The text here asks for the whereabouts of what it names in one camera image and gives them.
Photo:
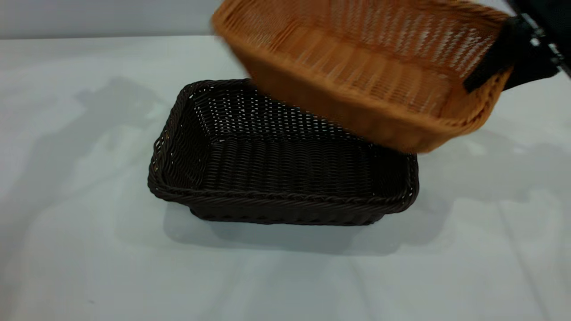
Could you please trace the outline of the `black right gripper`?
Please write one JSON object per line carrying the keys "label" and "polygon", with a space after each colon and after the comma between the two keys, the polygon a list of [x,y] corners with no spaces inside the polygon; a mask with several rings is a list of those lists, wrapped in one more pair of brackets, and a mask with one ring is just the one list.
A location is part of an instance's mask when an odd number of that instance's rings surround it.
{"label": "black right gripper", "polygon": [[[571,2],[508,0],[518,16],[506,19],[491,47],[463,81],[467,93],[514,66],[504,90],[554,77],[559,68],[570,75]],[[528,50],[528,25],[541,45]]]}

